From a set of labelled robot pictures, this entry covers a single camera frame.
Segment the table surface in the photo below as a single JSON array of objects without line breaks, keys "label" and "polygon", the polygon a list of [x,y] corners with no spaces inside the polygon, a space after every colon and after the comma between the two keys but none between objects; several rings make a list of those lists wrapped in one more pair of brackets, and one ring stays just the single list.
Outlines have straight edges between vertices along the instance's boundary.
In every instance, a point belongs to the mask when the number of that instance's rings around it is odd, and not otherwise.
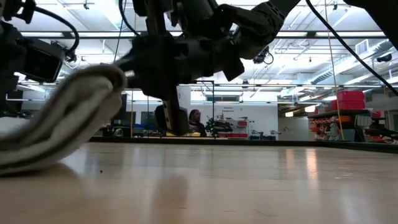
[{"label": "table surface", "polygon": [[89,143],[0,179],[1,223],[397,223],[398,155]]}]

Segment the rope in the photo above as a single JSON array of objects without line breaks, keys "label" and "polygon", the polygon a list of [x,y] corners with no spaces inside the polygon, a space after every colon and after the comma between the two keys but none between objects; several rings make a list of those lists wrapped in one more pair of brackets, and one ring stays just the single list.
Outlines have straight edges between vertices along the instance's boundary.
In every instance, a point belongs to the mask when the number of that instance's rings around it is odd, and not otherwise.
[{"label": "rope", "polygon": [[[328,22],[328,7],[327,7],[327,2],[325,0],[325,15],[326,15],[326,22]],[[337,104],[337,116],[338,116],[338,122],[340,124],[340,131],[341,131],[341,137],[343,138],[343,141],[345,140],[344,138],[344,132],[343,132],[343,125],[341,124],[341,116],[340,116],[340,106],[338,103],[338,98],[337,98],[337,84],[336,84],[336,73],[335,73],[335,61],[333,60],[333,51],[331,49],[331,39],[330,39],[330,30],[328,29],[328,40],[329,40],[329,48],[330,48],[330,57],[331,57],[331,66],[333,69],[333,80],[335,82],[335,91],[336,91],[336,104]]]}]

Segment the cable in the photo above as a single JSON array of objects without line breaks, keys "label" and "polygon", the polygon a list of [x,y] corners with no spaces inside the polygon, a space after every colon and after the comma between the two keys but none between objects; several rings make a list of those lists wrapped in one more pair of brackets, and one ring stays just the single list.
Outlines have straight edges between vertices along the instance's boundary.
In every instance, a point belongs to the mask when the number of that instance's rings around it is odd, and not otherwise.
[{"label": "cable", "polygon": [[69,28],[72,30],[73,34],[75,35],[75,42],[74,42],[73,45],[70,47],[70,49],[68,49],[68,50],[65,52],[65,55],[70,55],[71,53],[74,53],[74,51],[75,51],[75,50],[77,49],[77,47],[79,46],[79,42],[80,42],[80,36],[79,36],[79,33],[77,32],[76,28],[75,28],[70,22],[68,22],[66,19],[64,19],[64,18],[58,16],[57,14],[55,14],[55,13],[53,13],[53,12],[50,12],[50,11],[48,11],[48,10],[46,10],[46,9],[43,9],[43,8],[41,8],[41,7],[36,7],[36,8],[35,8],[35,11],[36,11],[36,12],[39,12],[39,13],[41,13],[41,14],[44,14],[44,15],[46,15],[46,16],[50,16],[50,17],[52,17],[52,18],[54,18],[54,19],[56,19],[56,20],[62,22],[63,24],[65,24],[67,27],[69,27]]},{"label": "cable", "polygon": [[[325,17],[326,17],[326,22],[328,23],[328,6],[327,6],[327,2],[325,0]],[[337,97],[337,84],[336,84],[336,73],[335,73],[335,61],[333,60],[333,51],[331,49],[331,40],[330,40],[330,32],[328,29],[328,40],[329,40],[329,48],[330,48],[330,57],[331,57],[331,67],[333,69],[333,80],[335,81],[335,91],[336,91],[336,97]],[[338,99],[336,99],[336,104],[337,104],[337,117],[338,117],[338,122],[340,124],[340,131],[341,131],[341,137],[343,138],[343,141],[345,141],[344,138],[344,132],[343,132],[343,125],[341,123],[341,116],[340,116],[340,106],[338,103]]]},{"label": "cable", "polygon": [[271,53],[269,53],[269,52],[268,52],[268,54],[271,55],[271,59],[272,59],[272,60],[271,60],[271,62],[266,62],[266,61],[264,60],[263,62],[264,62],[266,65],[270,65],[270,64],[274,63],[274,56],[273,56]]},{"label": "cable", "polygon": [[[124,10],[126,9],[126,5],[127,5],[127,1],[124,2],[124,8],[122,8],[122,11],[124,11]],[[113,62],[116,61],[116,57],[118,56],[118,49],[119,49],[120,37],[122,36],[123,22],[124,22],[124,20],[122,19],[122,21],[120,22],[118,43],[116,44],[116,50],[114,51]]]},{"label": "cable", "polygon": [[125,23],[125,25],[127,26],[127,28],[129,28],[131,30],[131,32],[133,32],[136,36],[140,36],[140,34],[134,29],[132,28],[132,26],[130,25],[129,21],[126,18],[126,15],[124,13],[124,11],[126,10],[126,2],[124,3],[124,8],[123,8],[123,0],[119,0],[119,12],[120,15],[122,16],[122,20]]},{"label": "cable", "polygon": [[132,96],[133,96],[133,90],[131,90],[130,138],[132,138],[132,134],[134,132],[134,130],[133,130],[133,128],[134,128],[133,122],[135,122],[135,121],[132,120],[133,119],[133,113],[134,113],[133,112],[133,107],[132,107],[132,102],[133,102]]},{"label": "cable", "polygon": [[353,56],[354,58],[361,63],[367,70],[369,70],[369,72],[371,72],[376,78],[378,78],[380,81],[382,81],[396,96],[398,96],[398,91],[392,87],[392,85],[390,83],[388,83],[385,79],[383,79],[383,77],[381,77],[379,74],[377,74],[377,72],[375,72],[369,65],[367,65],[367,63],[365,63],[356,53],[355,51],[353,51],[353,49],[351,49],[351,47],[349,47],[347,45],[347,43],[337,34],[337,32],[334,30],[334,28],[332,28],[331,25],[329,25],[329,23],[327,23],[327,21],[319,14],[319,12],[314,8],[314,6],[311,3],[311,0],[305,0],[305,2],[308,4],[308,6],[310,7],[311,11],[319,18],[319,20],[321,20],[321,22],[323,23],[323,25],[325,25],[330,32],[338,39],[338,41],[342,44],[342,46],[344,46]]}]

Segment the fluorescent light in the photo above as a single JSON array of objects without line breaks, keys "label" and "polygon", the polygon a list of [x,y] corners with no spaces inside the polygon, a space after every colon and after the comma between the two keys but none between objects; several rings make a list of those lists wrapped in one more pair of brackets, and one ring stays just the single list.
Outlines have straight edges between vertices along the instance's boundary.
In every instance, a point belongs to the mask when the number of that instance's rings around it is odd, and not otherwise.
[{"label": "fluorescent light", "polygon": [[316,102],[297,102],[298,104],[310,104],[310,105],[314,105],[317,104]]},{"label": "fluorescent light", "polygon": [[[182,32],[170,32],[174,37],[178,37],[182,34]],[[61,32],[21,32],[24,37],[38,37],[41,38],[49,38],[49,37],[63,37]],[[117,38],[117,37],[135,37],[136,35],[133,32],[79,32],[79,36],[82,38]]]},{"label": "fluorescent light", "polygon": [[360,82],[360,81],[365,80],[365,79],[367,79],[367,78],[369,78],[369,77],[372,77],[372,76],[373,76],[373,74],[372,74],[372,73],[369,73],[369,74],[367,74],[367,75],[363,75],[363,76],[361,76],[361,77],[354,78],[354,79],[352,79],[352,80],[350,80],[350,81],[344,83],[344,85],[354,84],[354,83]]},{"label": "fluorescent light", "polygon": [[323,88],[333,88],[334,85],[303,85],[303,87],[323,87]]},{"label": "fluorescent light", "polygon": [[284,32],[280,31],[276,38],[278,37],[305,37],[307,36],[307,32]]},{"label": "fluorescent light", "polygon": [[291,118],[293,116],[293,112],[287,112],[286,114],[285,114],[285,117],[286,118]]},{"label": "fluorescent light", "polygon": [[396,83],[396,82],[398,82],[398,77],[392,77],[392,78],[387,79],[386,81],[388,83]]},{"label": "fluorescent light", "polygon": [[308,107],[304,108],[304,110],[305,110],[305,112],[307,112],[307,113],[313,113],[313,112],[315,112],[315,105],[313,105],[313,106],[308,106]]},{"label": "fluorescent light", "polygon": [[24,37],[63,37],[61,32],[21,32]]},{"label": "fluorescent light", "polygon": [[6,98],[6,101],[29,101],[29,100],[27,100],[27,99],[9,99],[9,98]]},{"label": "fluorescent light", "polygon": [[325,101],[337,100],[337,96],[328,96],[328,97],[324,98],[323,100],[325,100]]},{"label": "fluorescent light", "polygon": [[306,101],[306,100],[311,100],[311,96],[304,96],[303,98],[301,98],[300,101]]},{"label": "fluorescent light", "polygon": [[[372,31],[372,32],[337,32],[337,34],[340,37],[356,37],[356,36],[361,36],[361,37],[385,37],[383,32],[381,31]],[[317,32],[315,35],[316,37],[327,37],[328,32]]]},{"label": "fluorescent light", "polygon": [[354,88],[380,88],[382,87],[381,85],[353,85],[350,87],[354,87]]}]

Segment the window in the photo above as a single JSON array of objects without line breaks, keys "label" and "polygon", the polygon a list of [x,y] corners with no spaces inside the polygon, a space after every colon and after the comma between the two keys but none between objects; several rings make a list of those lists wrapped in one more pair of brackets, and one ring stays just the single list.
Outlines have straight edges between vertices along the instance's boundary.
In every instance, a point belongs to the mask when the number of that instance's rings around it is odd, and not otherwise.
[{"label": "window", "polygon": [[239,102],[239,95],[206,95],[206,101],[214,101],[214,102]]},{"label": "window", "polygon": [[131,121],[133,124],[136,122],[136,112],[135,111],[132,112],[132,119],[131,119],[131,112],[126,112],[124,114],[122,124],[125,124],[125,125],[130,124]]},{"label": "window", "polygon": [[142,111],[141,124],[144,125],[145,130],[156,130],[157,121],[155,117],[155,112]]}]

